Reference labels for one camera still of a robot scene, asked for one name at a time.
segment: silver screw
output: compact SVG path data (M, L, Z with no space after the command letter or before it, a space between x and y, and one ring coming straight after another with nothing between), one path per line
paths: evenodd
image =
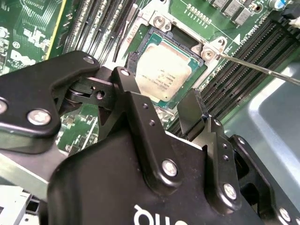
M90 57L90 56L84 56L83 59L84 59L84 61L86 61L86 62L88 62L90 64L94 64L95 63L94 60L93 60L93 58Z
M121 69L121 73L124 74L125 76L129 76L129 72L125 69Z
M157 28L160 29L160 28L162 28L164 26L165 19L162 18L161 16L157 16L157 17L154 18L153 24L154 24L154 26L156 26Z
M238 137L238 140L239 140L242 144L245 144L245 141L244 141L241 137Z
M170 177L176 176L177 168L173 162L171 162L170 160L165 160L165 161L163 161L162 166L163 166L164 172L168 176L170 176Z
M204 49L201 53L201 56L205 61L210 61L215 56L215 54L211 49Z
M8 109L8 105L0 100L0 114L4 113Z
M27 119L30 123L34 125L42 126L50 122L51 116L44 110L36 109L28 113Z
M236 192L230 184L224 184L224 191L228 198L235 200L236 199Z
M221 123L220 123L217 119L215 119L215 123L216 123L218 126L221 125Z
M287 213L287 211L284 208L280 208L279 212L285 221L287 221L287 222L291 221L290 215Z

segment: ram slot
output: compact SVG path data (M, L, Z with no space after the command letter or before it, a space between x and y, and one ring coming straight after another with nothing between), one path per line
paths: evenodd
M96 0L91 14L88 19L88 25L83 32L78 50L88 51L89 46L93 43L100 26L103 23L105 14L109 8L110 0Z
M106 39L105 36L110 32L109 27L111 25L112 20L115 18L115 14L118 10L119 5L122 3L121 0L114 0L110 4L107 13L104 18L103 25L100 27L100 31L97 33L95 37L94 43L92 43L89 54L93 55L94 57L98 58L101 52L103 51L103 45L101 45L101 42L103 41L103 38Z
M253 48L260 44L264 37L266 37L274 28L275 24L265 23L259 29L261 32L256 32L251 37L251 39L242 46L238 52L235 54L236 58L244 59L247 55L252 52ZM204 88L201 92L204 100L207 100L214 92L217 90L218 86L222 84L231 73L239 66L239 64L234 62L227 62L225 66L218 72L215 78Z
M79 6L79 12L74 20L73 27L68 36L68 41L63 50L64 53L71 52L76 49L93 3L94 0L84 0Z
M269 37L263 41L263 43L269 43L267 45L261 45L258 49L253 48L252 54L249 54L248 57L245 58L246 61L250 63L256 64L257 61L265 54L265 52L272 47L272 44L275 43L283 33L280 32L280 29L276 29ZM223 82L222 85L219 85L218 89L215 91L214 96L205 99L205 104L209 106L208 110L211 110L212 107L221 99L224 95L227 95L227 90L238 82L243 75L249 71L248 67L239 65L238 69L236 69L229 77L227 82Z
M268 67L271 70L276 69L283 63L288 56L297 49L297 44L291 45L291 38L284 38L280 40L277 45L273 45L273 51L269 52L258 65ZM239 105L241 100L244 100L249 94L259 85L268 75L250 70L250 73L239 82L233 90L231 90L218 105L211 110L211 114L222 119L232 109Z

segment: memory slot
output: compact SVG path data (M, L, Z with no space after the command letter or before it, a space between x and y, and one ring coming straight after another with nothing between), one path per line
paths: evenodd
M288 58L291 52L297 49L297 45L291 45L290 41L290 38L284 38L281 39L279 43L272 45L274 47L273 51L261 58L257 64L262 67L268 67L269 69L276 69ZM211 114L222 119L220 118L221 114L231 111L241 100L247 98L251 91L267 77L268 75L256 70L249 70L249 72L241 78L240 82L228 90L226 96L222 97L218 103L210 109Z
M76 14L71 32L63 50L64 53L74 51L80 41L82 31L86 25L90 11L95 0L84 0L79 6L79 11Z
M101 25L103 25L110 4L111 0L97 0L95 2L89 16L89 23L86 26L86 31L83 33L81 43L77 49L85 52L88 51L90 45L94 42Z

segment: black plastic bracket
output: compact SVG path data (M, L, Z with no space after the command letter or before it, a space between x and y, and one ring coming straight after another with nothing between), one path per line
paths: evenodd
M221 214L239 210L241 196L233 148L222 124L209 117L197 89L191 89L177 109L182 133L207 151L204 191L208 202Z
M60 129L58 109L69 86L80 77L93 76L99 63L84 52L65 55L0 77L0 149L36 154L48 150ZM47 112L49 123L29 122L32 110Z
M112 82L117 102L104 125L99 128L99 140L128 123L148 186L159 195L173 193L181 185L184 175L151 100L140 94L134 73L123 67L113 70ZM163 170L162 163L165 160L176 166L175 176Z
M234 148L240 191L265 224L298 224L300 214L259 159L238 135L229 138Z

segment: hole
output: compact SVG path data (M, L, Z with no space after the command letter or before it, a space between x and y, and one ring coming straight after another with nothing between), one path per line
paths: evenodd
M150 120L149 125L150 126L155 126L155 121L154 120Z
M240 156L240 154L236 150L234 150L233 153L238 179L241 179L249 173L249 167L247 166L247 163L242 158L242 156Z
M103 99L104 96L105 96L105 92L102 91L102 90L100 90L100 91L98 91L98 92L96 93L96 98L99 99L99 100Z
M255 8L255 11L256 11L256 12L259 12L261 9L262 9L262 8L261 8L260 6L257 6L257 7Z
M26 207L26 210L36 212L38 210L38 202L30 201Z
M229 158L228 158L227 155L223 155L223 159L224 159L225 161L229 161Z

